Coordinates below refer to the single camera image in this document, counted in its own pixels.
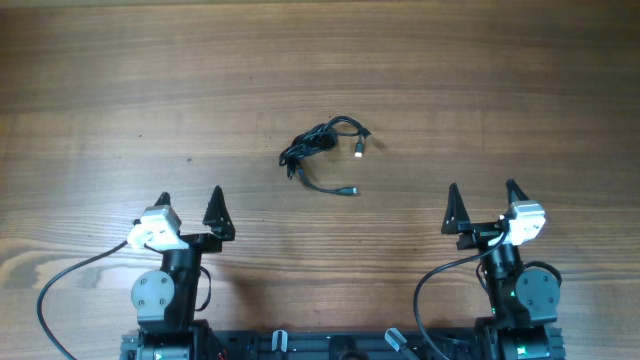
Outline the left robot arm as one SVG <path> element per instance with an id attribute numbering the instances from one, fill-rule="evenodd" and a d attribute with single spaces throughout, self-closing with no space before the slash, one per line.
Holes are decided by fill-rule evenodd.
<path id="1" fill-rule="evenodd" d="M 120 357 L 129 360 L 226 359 L 228 352 L 206 320 L 196 320 L 211 298 L 196 305 L 198 282 L 210 273 L 201 265 L 206 253 L 219 253 L 235 239 L 235 227 L 225 205 L 223 190 L 214 188 L 202 224 L 207 232 L 183 234 L 181 220 L 164 192 L 134 221 L 127 237 L 134 249 L 149 249 L 162 256 L 161 266 L 134 282 L 131 302 L 139 330 L 122 337 Z"/>

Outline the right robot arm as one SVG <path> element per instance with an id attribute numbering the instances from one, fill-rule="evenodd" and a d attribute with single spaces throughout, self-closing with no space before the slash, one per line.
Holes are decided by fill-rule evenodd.
<path id="1" fill-rule="evenodd" d="M 522 261 L 519 247 L 535 239 L 546 223 L 539 202 L 529 199 L 517 183 L 506 182 L 508 208 L 493 222 L 474 223 L 458 186 L 449 186 L 441 232 L 457 235 L 459 250 L 476 249 L 492 307 L 490 317 L 474 325 L 479 355 L 494 360 L 564 359 L 558 319 L 562 277 L 542 261 Z"/>

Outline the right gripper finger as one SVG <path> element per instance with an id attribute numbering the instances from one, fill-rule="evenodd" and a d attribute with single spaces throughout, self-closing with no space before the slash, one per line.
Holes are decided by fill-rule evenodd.
<path id="1" fill-rule="evenodd" d="M 509 204 L 529 200 L 529 197 L 522 191 L 514 179 L 507 180 L 505 186 L 507 189 L 507 199 Z"/>
<path id="2" fill-rule="evenodd" d="M 447 208 L 441 226 L 441 233 L 455 235 L 471 231 L 471 221 L 462 200 L 458 185 L 452 183 L 448 190 Z"/>

